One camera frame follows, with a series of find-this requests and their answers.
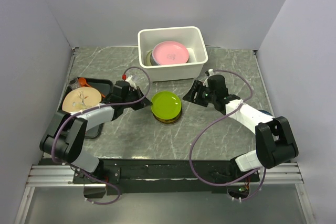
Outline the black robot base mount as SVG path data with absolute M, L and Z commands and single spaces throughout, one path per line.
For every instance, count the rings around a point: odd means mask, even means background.
M 245 178 L 232 161 L 193 161 L 194 169 L 207 185 L 195 177 L 187 160 L 163 159 L 104 159 L 99 179 L 116 185 L 121 194 L 227 192 L 223 183 L 238 179 L 240 183 L 258 182 L 259 173 Z

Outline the dark plate with deer motif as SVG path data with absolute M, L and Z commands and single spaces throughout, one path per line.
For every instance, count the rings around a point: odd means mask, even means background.
M 152 51 L 150 52 L 149 60 L 150 60 L 150 64 L 151 64 L 152 66 L 155 66 L 155 65 L 156 65 L 156 62 L 155 62 L 155 60 L 153 59 Z

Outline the pink plate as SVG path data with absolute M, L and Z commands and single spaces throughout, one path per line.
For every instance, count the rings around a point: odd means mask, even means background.
M 158 65 L 183 64 L 189 60 L 189 51 L 179 42 L 164 41 L 154 47 L 152 58 Z

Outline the blue plate with bamboo mat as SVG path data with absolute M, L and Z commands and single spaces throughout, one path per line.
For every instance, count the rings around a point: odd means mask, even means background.
M 160 65 L 153 57 L 151 58 L 151 60 L 152 60 L 152 65 L 154 65 L 154 66 L 159 66 Z

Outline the yellow brown patterned plate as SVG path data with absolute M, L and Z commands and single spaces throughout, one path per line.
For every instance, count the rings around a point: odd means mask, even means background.
M 173 124 L 173 123 L 175 123 L 176 121 L 179 120 L 179 118 L 181 117 L 181 115 L 182 114 L 179 113 L 176 117 L 174 117 L 172 119 L 162 119 L 162 118 L 157 117 L 155 114 L 153 114 L 153 116 L 154 116 L 154 118 L 156 120 L 158 120 L 159 122 L 164 123 L 164 124 Z

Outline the green plate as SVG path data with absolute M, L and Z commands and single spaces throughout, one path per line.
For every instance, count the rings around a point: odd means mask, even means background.
M 152 113 L 159 119 L 173 119 L 177 117 L 182 110 L 179 97 L 171 91 L 160 91 L 156 93 L 151 102 Z

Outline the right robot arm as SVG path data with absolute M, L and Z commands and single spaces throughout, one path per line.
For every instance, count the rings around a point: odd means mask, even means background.
M 205 82 L 195 80 L 183 100 L 203 107 L 212 104 L 215 110 L 239 122 L 255 135 L 256 149 L 230 161 L 229 173 L 235 181 L 242 181 L 253 169 L 270 169 L 299 154 L 289 121 L 283 116 L 276 118 L 265 114 L 239 96 L 230 94 L 222 75 L 209 76 Z

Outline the cream plate with branch motif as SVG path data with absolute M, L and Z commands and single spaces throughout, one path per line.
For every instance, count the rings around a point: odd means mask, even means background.
M 146 58 L 145 58 L 145 64 L 146 64 L 147 66 L 152 66 L 151 57 L 152 57 L 152 51 L 150 50 L 150 51 L 147 53 Z

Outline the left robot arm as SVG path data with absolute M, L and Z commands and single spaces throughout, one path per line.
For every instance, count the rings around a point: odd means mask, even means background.
M 124 109 L 143 109 L 152 103 L 138 86 L 130 81 L 117 81 L 111 92 L 97 105 L 68 113 L 59 110 L 52 118 L 39 148 L 51 155 L 55 163 L 66 162 L 84 170 L 93 183 L 105 179 L 103 161 L 83 149 L 86 132 L 102 123 L 116 120 Z

